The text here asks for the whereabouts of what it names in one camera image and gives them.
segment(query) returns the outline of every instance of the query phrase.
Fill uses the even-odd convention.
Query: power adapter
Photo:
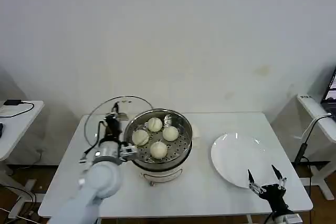
[[[4,105],[6,106],[18,106],[19,104],[22,103],[22,100],[19,99],[9,99],[4,102]]]

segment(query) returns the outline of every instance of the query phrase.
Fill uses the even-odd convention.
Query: table leg
[[[31,202],[32,199],[28,196],[31,195],[34,201],[36,202],[42,202],[44,194],[33,194],[31,192],[31,189],[33,188],[36,180],[35,179],[29,179],[25,186],[21,185],[17,181],[13,180],[11,177],[9,177],[4,171],[0,172],[0,184],[4,186],[11,186],[16,187],[18,189],[21,189],[23,191],[26,191],[27,193],[24,193],[23,191],[17,190],[15,188],[9,188],[12,192],[14,192],[16,195],[19,196],[16,204],[11,209],[11,212],[9,213],[8,217],[9,219],[14,219],[21,211],[23,205],[25,202]]]
[[[311,185],[319,186],[324,197],[327,200],[334,200],[335,197],[328,187],[325,178],[332,174],[336,170],[336,155],[331,158],[331,161],[321,170],[318,170],[315,166],[311,167],[313,176],[311,177]],[[309,186],[309,178],[301,178],[301,182],[304,186]]]
[[[0,162],[0,172],[5,172],[8,175],[13,174],[13,170],[10,169],[4,162]]]

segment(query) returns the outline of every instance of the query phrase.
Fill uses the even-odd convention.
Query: floor
[[[35,193],[45,193],[54,174],[56,168],[29,168],[29,169],[19,169],[15,171],[15,174],[12,176],[15,180],[24,185],[26,180],[30,178],[37,179],[37,183],[34,186],[33,192]],[[309,175],[309,170],[306,167],[299,167],[298,174],[300,177],[307,177]],[[327,179],[327,183],[331,188],[334,195],[336,195],[336,173],[330,175]],[[0,188],[0,207],[4,209],[10,209],[15,201],[16,195],[13,194],[6,188]],[[336,200],[327,201],[324,199],[321,191],[318,187],[312,187],[312,201],[314,204],[314,209],[312,211],[312,223],[323,223],[331,224],[336,223]],[[34,207],[34,212],[38,210],[39,204],[36,204]],[[300,214],[303,223],[309,223],[309,213],[304,212]],[[6,223],[9,220],[6,219],[7,213],[0,210],[0,223]],[[253,222],[263,223],[266,216],[252,216]],[[47,219],[39,217],[37,214],[33,214],[30,217],[32,220],[38,223],[47,223]],[[229,217],[192,217],[192,218],[162,218],[162,219],[104,219],[103,224],[170,224],[170,223],[185,223],[192,221],[193,223],[226,223],[226,224],[239,224],[246,223],[245,216],[229,216]],[[19,220],[15,223],[32,223],[27,222],[26,220]]]

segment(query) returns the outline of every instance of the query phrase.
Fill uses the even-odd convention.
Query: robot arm
[[[54,215],[49,224],[93,224],[99,216],[103,199],[114,195],[121,186],[117,164],[110,161],[95,163],[86,173],[85,184]]]
[[[96,152],[93,165],[82,179],[83,183],[77,195],[61,207],[50,219],[49,224],[93,224],[98,219],[102,201],[119,190],[122,178],[118,166],[135,158],[137,149],[131,144],[119,141],[120,121],[124,115],[120,115],[118,110],[118,105],[115,104],[112,113],[99,122],[99,126],[106,125],[106,131],[104,138],[97,138],[99,151]],[[85,152],[80,163],[86,162],[86,155],[93,147]]]
[[[285,185],[287,178],[282,177],[282,174],[274,167],[274,165],[272,165],[272,168],[279,180],[278,184],[259,186],[255,183],[250,170],[248,170],[249,188],[258,195],[259,198],[268,201],[272,209],[272,219],[267,223],[285,223],[285,215],[293,214],[293,212],[288,209],[288,205],[286,205],[283,199],[286,193]]]

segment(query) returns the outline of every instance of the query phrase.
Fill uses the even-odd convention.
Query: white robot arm
[[[49,224],[93,224],[98,219],[102,201],[119,190],[122,183],[119,165],[137,156],[136,146],[119,141],[121,116],[124,115],[118,113],[118,105],[115,104],[112,113],[99,122],[99,151],[96,152],[93,165],[87,170],[84,179],[81,179],[81,188],[77,195],[61,207]],[[101,124],[106,126],[106,132],[100,140]],[[86,155],[93,147],[84,152],[80,163],[86,162]]]
[[[93,224],[99,216],[103,199],[114,195],[121,186],[117,164],[103,161],[94,164],[86,173],[85,184],[75,198],[70,199],[49,224]]]

